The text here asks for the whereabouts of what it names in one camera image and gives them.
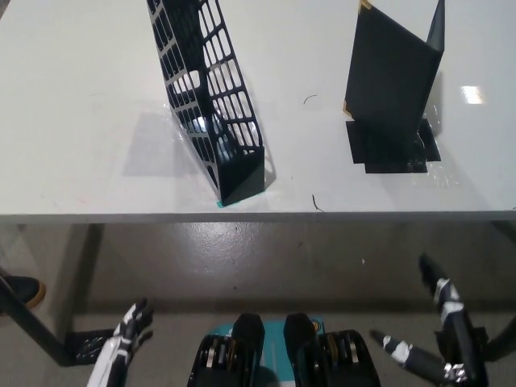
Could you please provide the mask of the robot right hand white black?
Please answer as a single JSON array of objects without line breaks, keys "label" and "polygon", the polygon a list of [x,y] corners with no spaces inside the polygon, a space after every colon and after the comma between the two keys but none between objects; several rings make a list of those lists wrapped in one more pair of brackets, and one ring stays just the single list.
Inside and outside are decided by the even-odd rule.
[{"label": "robot right hand white black", "polygon": [[372,339],[398,366],[433,385],[487,386],[481,345],[455,285],[426,253],[418,258],[418,266],[439,312],[442,329],[435,334],[441,355],[379,330],[370,331]]}]

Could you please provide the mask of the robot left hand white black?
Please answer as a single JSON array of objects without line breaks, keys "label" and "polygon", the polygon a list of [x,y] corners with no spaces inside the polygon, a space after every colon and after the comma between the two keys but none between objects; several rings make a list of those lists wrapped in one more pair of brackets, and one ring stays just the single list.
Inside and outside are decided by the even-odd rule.
[{"label": "robot left hand white black", "polygon": [[147,298],[135,302],[125,313],[113,334],[103,344],[90,374],[87,387],[122,387],[131,362],[153,331],[154,309]]}]

